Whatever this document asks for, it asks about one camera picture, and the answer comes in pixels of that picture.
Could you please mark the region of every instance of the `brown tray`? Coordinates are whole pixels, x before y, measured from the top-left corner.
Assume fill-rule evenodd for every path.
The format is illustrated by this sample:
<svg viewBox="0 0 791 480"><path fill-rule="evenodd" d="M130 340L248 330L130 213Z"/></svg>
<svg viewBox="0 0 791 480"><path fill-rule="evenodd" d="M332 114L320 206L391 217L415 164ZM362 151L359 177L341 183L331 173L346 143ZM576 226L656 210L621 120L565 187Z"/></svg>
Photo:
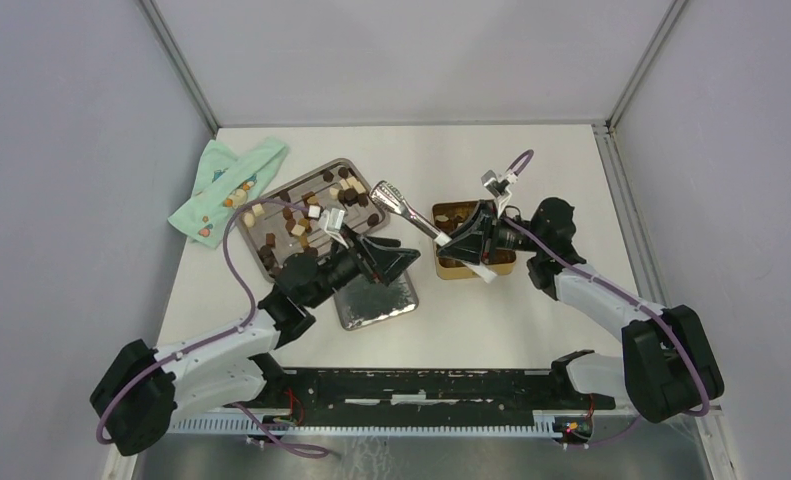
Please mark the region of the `brown tray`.
<svg viewBox="0 0 791 480"><path fill-rule="evenodd" d="M471 202L451 202L451 203L437 203L433 206L431 212L433 213L433 224L436 228L442 230L448 235L457 229L461 223L469 218L475 207L477 201ZM448 221L441 222L436 217L448 217ZM469 270L468 267L463 265L463 262L458 260L451 260L450 258L439 258L437 251L439 246L433 245L433 258L436 263L436 274L443 280L460 280L463 278L477 278L477 274ZM495 259L490 261L486 266L498 275L509 275L513 271L516 264L516 252L512 250L497 250L495 252Z"/></svg>
<svg viewBox="0 0 791 480"><path fill-rule="evenodd" d="M359 203L351 206L346 206L339 200L334 200L330 194L331 187L339 186L339 170L347 168L351 175L357 178L366 190L366 194L371 191L371 187L362 174L357 170L353 162L347 158L338 158L325 165L322 165L315 170L312 170L295 180L276 188L265 195L264 198L273 198L277 200L284 200L280 197L282 193L289 195L289 201L303 204L303 196L309 193L315 194L318 199L319 205L322 209L326 210L332 207L338 207L345 210L344 222L357 233L366 233L378 229L389 221L389 215L383 210L378 208L370 199L368 204L363 207ZM325 181L323 175L325 172L333 174L333 180ZM263 209L265 214L256 217L256 223L253 227L248 228L242 221L242 215L236 222L239 231L242 232L242 237L245 238L245 243L254 255L254 258L259 265L260 270L266 279L270 282L274 281L274 276L279 272L278 268L283 265L283 262L292 254L303 253L304 249L301 245L301 239L290 234L286 229L287 219L283 216L283 207L279 205L264 203ZM368 224L368 220L372 215L378 216L378 223L373 226ZM292 219L299 221L304 218L304 215L299 211L292 212ZM331 238L327 236L321 229L318 228L318 223L311 220L311 231L306 234L309 246L315 249L315 252L310 250L310 253L316 253L318 257L323 257L330 252ZM271 263L266 257L260 255L263 247L266 245L266 234L274 233L275 246L271 249L274 254L273 265L266 266L266 263Z"/></svg>

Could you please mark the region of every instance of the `white wall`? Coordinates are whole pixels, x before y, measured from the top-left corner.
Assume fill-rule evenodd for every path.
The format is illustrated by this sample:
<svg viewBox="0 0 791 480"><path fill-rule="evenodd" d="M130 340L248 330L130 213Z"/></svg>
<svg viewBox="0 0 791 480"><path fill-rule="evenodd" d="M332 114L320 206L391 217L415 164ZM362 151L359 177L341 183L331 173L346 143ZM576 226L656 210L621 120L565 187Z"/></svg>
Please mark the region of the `white wall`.
<svg viewBox="0 0 791 480"><path fill-rule="evenodd" d="M604 119L670 0L157 0L223 126Z"/></svg>
<svg viewBox="0 0 791 480"><path fill-rule="evenodd" d="M135 2L0 0L0 480L100 474L89 394L156 338L207 139Z"/></svg>
<svg viewBox="0 0 791 480"><path fill-rule="evenodd" d="M740 473L791 479L791 0L690 2L618 134L725 376Z"/></svg>

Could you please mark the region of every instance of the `table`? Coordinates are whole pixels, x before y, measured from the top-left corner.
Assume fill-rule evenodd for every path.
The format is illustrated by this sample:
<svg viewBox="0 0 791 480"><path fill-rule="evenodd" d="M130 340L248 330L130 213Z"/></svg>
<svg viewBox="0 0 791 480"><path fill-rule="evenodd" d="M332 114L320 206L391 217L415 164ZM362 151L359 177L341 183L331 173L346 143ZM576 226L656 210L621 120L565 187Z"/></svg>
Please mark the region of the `table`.
<svg viewBox="0 0 791 480"><path fill-rule="evenodd" d="M503 171L524 150L533 160L513 188L513 205L529 217L539 202L558 196L573 206L578 252L602 274L636 291L607 180L589 125L462 125L221 129L218 140L242 153L268 136L287 142L290 154L273 187L334 158L351 159L374 184L385 179L416 208L488 198L480 182L488 169ZM274 352L286 367L546 368L584 348L620 355L621 345L576 310L534 289L526 256L492 284L441 280L431 240L400 218L377 232L417 248L409 273L419 307L364 329L342 329L333 300L312 310L317 323L299 340ZM257 299L269 291L241 234L230 234L234 263ZM187 243L160 332L176 342L239 318L245 295L224 264L221 249Z"/></svg>

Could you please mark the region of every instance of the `towel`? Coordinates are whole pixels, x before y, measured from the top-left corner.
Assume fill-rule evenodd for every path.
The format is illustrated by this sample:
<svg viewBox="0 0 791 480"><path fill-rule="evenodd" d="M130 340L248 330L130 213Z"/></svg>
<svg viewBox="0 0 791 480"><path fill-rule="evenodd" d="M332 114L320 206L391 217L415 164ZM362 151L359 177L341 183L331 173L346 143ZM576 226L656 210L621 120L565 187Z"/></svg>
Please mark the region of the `towel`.
<svg viewBox="0 0 791 480"><path fill-rule="evenodd" d="M198 163L192 198L168 217L168 222L190 238L216 248L233 210L262 195L288 153L289 146L276 138L267 138L239 156L227 145L210 140Z"/></svg>

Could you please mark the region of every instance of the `gray floor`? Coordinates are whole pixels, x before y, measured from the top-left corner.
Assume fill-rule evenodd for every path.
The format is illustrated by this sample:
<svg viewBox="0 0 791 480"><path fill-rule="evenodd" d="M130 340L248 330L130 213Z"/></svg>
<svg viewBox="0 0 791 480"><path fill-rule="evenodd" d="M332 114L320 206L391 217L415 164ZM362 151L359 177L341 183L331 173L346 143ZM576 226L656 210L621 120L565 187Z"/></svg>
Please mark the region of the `gray floor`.
<svg viewBox="0 0 791 480"><path fill-rule="evenodd" d="M605 438L628 422L599 418ZM323 460L261 450L241 438L166 435L140 465L154 479L706 479L712 478L692 419L644 423L627 438L585 451L514 438L301 437L338 452Z"/></svg>

